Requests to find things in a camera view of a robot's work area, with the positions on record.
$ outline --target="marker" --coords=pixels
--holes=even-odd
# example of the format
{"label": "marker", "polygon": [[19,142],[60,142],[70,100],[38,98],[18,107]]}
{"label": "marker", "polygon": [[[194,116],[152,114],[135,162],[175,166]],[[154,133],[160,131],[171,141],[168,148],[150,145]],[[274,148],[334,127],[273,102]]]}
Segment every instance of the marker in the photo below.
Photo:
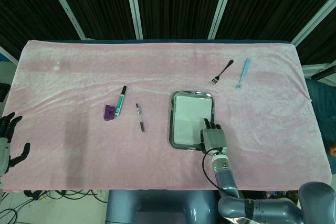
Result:
{"label": "marker", "polygon": [[143,121],[142,121],[142,117],[141,117],[141,111],[140,111],[140,108],[138,106],[138,104],[136,103],[135,104],[136,107],[137,107],[137,114],[138,114],[138,118],[139,118],[139,121],[140,121],[140,128],[141,128],[141,131],[142,132],[145,132],[145,128],[143,127]]}
{"label": "marker", "polygon": [[115,116],[118,116],[120,114],[120,110],[121,110],[122,102],[124,101],[125,93],[126,93],[126,86],[122,88],[121,94],[119,96],[119,101],[117,104]]}

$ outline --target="pink cloth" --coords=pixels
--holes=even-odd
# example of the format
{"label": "pink cloth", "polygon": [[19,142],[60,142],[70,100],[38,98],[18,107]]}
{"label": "pink cloth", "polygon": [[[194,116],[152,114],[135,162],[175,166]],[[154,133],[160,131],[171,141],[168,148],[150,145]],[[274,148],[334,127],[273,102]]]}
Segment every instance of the pink cloth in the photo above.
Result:
{"label": "pink cloth", "polygon": [[[251,64],[235,89],[246,58]],[[216,85],[209,82],[235,62]],[[128,86],[121,114],[104,121]],[[27,159],[5,190],[214,189],[203,154],[169,144],[170,96],[210,93],[239,189],[292,190],[330,183],[331,172],[296,49],[289,44],[62,44],[29,41],[4,114],[23,119],[11,155]],[[141,133],[135,111],[143,111]],[[207,171],[214,179],[211,159]]]}

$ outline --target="silver tray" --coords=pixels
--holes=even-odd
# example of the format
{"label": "silver tray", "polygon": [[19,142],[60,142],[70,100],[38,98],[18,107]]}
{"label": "silver tray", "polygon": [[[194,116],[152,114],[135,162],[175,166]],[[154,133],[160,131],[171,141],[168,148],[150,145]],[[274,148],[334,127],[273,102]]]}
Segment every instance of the silver tray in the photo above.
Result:
{"label": "silver tray", "polygon": [[203,118],[214,122],[214,100],[210,94],[177,91],[171,97],[169,142],[175,149],[200,151]]}

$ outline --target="robot finger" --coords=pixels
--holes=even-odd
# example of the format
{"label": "robot finger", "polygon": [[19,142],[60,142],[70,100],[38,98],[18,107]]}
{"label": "robot finger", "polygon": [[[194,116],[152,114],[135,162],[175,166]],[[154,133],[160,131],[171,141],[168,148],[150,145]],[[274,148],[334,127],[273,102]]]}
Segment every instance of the robot finger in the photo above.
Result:
{"label": "robot finger", "polygon": [[29,154],[30,151],[30,143],[26,143],[24,148],[23,148],[23,152],[20,156],[15,157],[13,159],[11,159],[8,163],[8,168],[10,167],[14,167],[15,165],[17,165],[18,163],[22,162],[23,160],[25,160]]}
{"label": "robot finger", "polygon": [[3,118],[1,118],[1,124],[0,124],[0,137],[3,137],[7,127],[9,125],[9,122],[11,121],[11,119],[15,116],[15,113],[12,112],[11,114],[9,114],[8,116],[4,116]]}
{"label": "robot finger", "polygon": [[207,118],[204,118],[204,123],[205,123],[205,127],[206,127],[207,129],[211,129],[209,120],[208,120]]}
{"label": "robot finger", "polygon": [[8,125],[7,130],[4,134],[4,137],[8,139],[8,143],[12,141],[12,137],[14,134],[14,128],[16,124],[22,119],[22,116],[18,116],[17,118],[14,118]]}

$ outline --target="cable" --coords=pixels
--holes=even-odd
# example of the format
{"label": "cable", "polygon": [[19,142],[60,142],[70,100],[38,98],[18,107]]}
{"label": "cable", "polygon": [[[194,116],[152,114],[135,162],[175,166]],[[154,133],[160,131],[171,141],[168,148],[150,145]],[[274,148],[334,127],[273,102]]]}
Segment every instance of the cable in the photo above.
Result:
{"label": "cable", "polygon": [[39,198],[38,198],[38,200],[42,200],[43,198],[46,198],[48,195],[47,195],[47,193],[48,192],[50,192],[50,191],[44,191],[44,193],[42,193],[40,196],[38,196]]}
{"label": "cable", "polygon": [[[49,192],[49,191],[44,191],[44,193],[42,193],[41,195],[39,195],[39,197],[43,196],[44,194],[47,194],[48,192]],[[33,201],[34,201],[33,199],[29,199],[29,200],[27,200],[27,201],[21,203],[20,205],[16,206],[16,207],[13,208],[13,209],[15,210],[16,208],[19,208],[19,209],[16,210],[16,214],[17,214],[17,213],[20,211],[21,208],[23,208],[25,205],[27,205],[27,204],[29,204],[29,203],[31,203],[31,202],[33,202]],[[4,217],[5,217],[7,214],[9,214],[9,213],[10,213],[10,212],[4,214],[3,216],[0,217],[0,219],[4,218]]]}
{"label": "cable", "polygon": [[[34,201],[34,200],[31,199],[30,201],[28,201],[28,202],[26,202],[25,204],[23,204],[19,209],[16,210],[16,213],[18,213],[18,212],[21,210],[21,208],[23,208],[25,205],[30,204],[30,203],[33,202],[33,201]],[[14,218],[14,216],[10,219],[10,221],[9,221],[8,224],[15,224],[15,223],[16,223],[17,217],[15,218],[14,222],[11,223],[12,220],[13,220],[13,218]]]}
{"label": "cable", "polygon": [[[76,194],[82,194],[82,195],[86,195],[85,193],[81,193],[81,191],[73,191],[75,192]],[[95,193],[92,193],[92,194],[88,194],[88,196],[93,196],[93,195],[97,195]]]}
{"label": "cable", "polygon": [[96,194],[93,193],[92,190],[90,190],[90,191],[92,192],[92,195],[94,196],[94,198],[96,198],[96,200],[98,200],[98,201],[100,201],[100,202],[102,202],[102,203],[107,203],[107,201],[103,201],[103,200],[101,200],[101,199],[98,199],[98,197],[96,196]]}
{"label": "cable", "polygon": [[79,198],[70,198],[70,197],[67,197],[67,196],[65,196],[65,195],[62,195],[62,193],[60,193],[60,192],[58,192],[58,191],[55,191],[55,192],[57,192],[59,195],[62,196],[62,197],[57,198],[57,199],[61,199],[61,198],[64,197],[64,198],[66,198],[66,199],[77,200],[77,199],[83,199],[85,196],[89,195],[90,190],[88,190],[88,192],[87,192],[86,194],[84,194],[82,197],[79,197]]}
{"label": "cable", "polygon": [[222,150],[221,148],[212,148],[212,149],[208,150],[208,151],[204,154],[204,157],[203,157],[203,160],[202,160],[202,169],[203,169],[203,173],[204,173],[205,177],[207,178],[207,180],[209,180],[209,182],[210,182],[214,187],[216,187],[218,190],[220,190],[220,191],[222,191],[222,192],[225,193],[225,191],[224,191],[222,188],[220,188],[219,186],[217,186],[215,183],[212,182],[212,180],[208,177],[208,175],[206,174],[205,169],[204,169],[204,160],[205,160],[206,155],[208,155],[208,153],[209,153],[210,151],[221,151],[221,150]]}
{"label": "cable", "polygon": [[51,199],[62,199],[62,198],[63,198],[63,195],[61,195],[60,198],[52,198],[52,196],[50,196],[50,194],[48,195],[48,197],[51,198]]}
{"label": "cable", "polygon": [[80,191],[73,191],[74,194],[65,194],[65,195],[67,195],[67,196],[71,196],[71,195],[76,195],[76,194],[82,194],[81,191],[82,191],[82,190],[80,190]]}
{"label": "cable", "polygon": [[4,197],[4,194],[5,194],[5,193],[2,194],[3,197],[2,197],[2,200],[1,200],[1,201],[3,201],[3,200],[9,195],[9,193],[7,193],[7,194],[5,195],[5,197]]}
{"label": "cable", "polygon": [[9,223],[8,223],[8,224],[10,224],[11,221],[15,218],[15,220],[14,220],[14,222],[13,222],[13,224],[14,224],[14,223],[17,221],[17,211],[16,211],[14,208],[7,208],[7,209],[1,211],[0,214],[2,214],[2,213],[5,212],[5,211],[14,212],[13,217],[10,219],[10,221],[9,221]]}

